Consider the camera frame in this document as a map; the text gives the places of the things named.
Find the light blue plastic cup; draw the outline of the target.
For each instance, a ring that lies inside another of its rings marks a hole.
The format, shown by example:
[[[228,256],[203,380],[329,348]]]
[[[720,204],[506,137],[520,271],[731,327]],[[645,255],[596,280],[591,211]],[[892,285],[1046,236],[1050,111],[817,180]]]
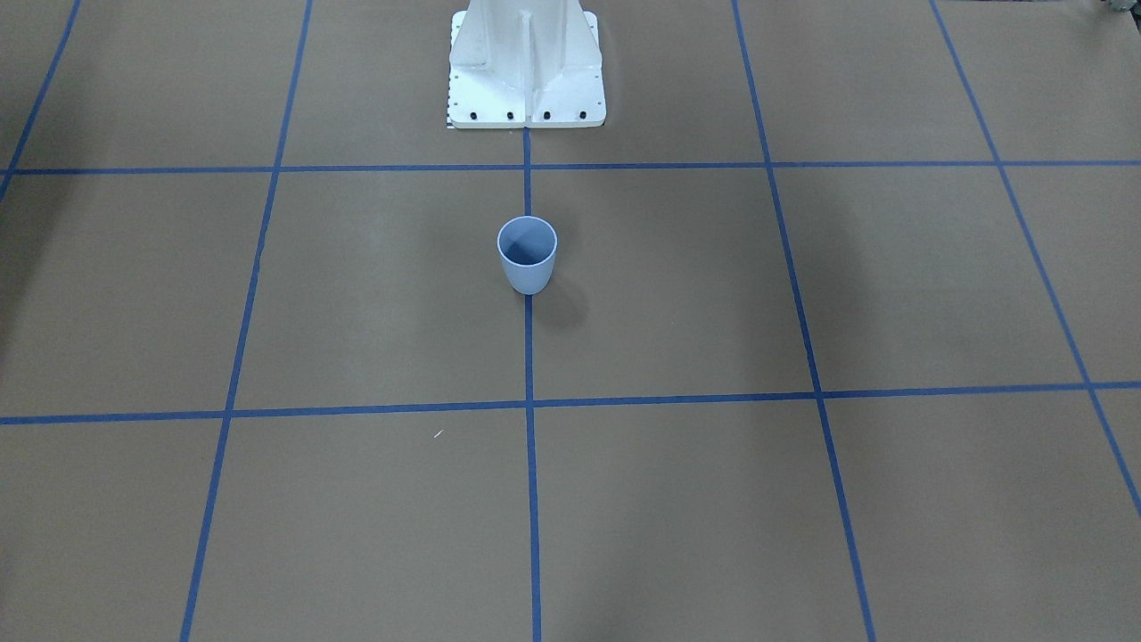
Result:
[[[497,230],[497,259],[505,281],[521,295],[537,295],[555,273],[559,237],[541,217],[521,216]]]

